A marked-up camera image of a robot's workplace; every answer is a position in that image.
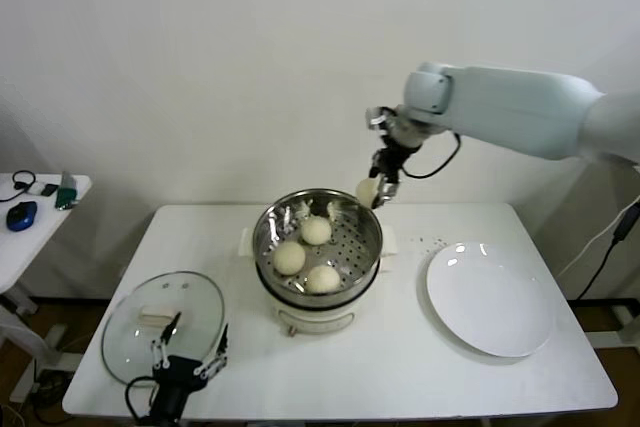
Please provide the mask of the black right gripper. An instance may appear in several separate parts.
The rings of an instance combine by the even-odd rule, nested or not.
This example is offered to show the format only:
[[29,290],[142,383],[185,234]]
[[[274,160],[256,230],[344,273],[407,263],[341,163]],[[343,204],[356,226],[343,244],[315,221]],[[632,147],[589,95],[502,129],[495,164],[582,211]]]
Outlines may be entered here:
[[398,173],[415,153],[415,148],[398,143],[388,134],[383,135],[381,141],[384,147],[373,154],[369,169],[369,177],[376,178],[373,209],[380,208],[395,198],[400,186]]

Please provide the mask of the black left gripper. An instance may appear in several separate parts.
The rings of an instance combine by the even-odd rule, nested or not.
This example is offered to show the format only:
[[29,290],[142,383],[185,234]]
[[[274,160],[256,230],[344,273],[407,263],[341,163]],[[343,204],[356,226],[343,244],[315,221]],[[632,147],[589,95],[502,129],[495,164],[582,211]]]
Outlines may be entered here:
[[178,312],[160,336],[151,342],[153,378],[158,387],[149,412],[153,421],[179,421],[190,395],[203,390],[207,386],[207,378],[214,378],[227,366],[229,324],[224,326],[215,350],[202,363],[168,356],[167,347],[177,332],[180,318],[181,313]]

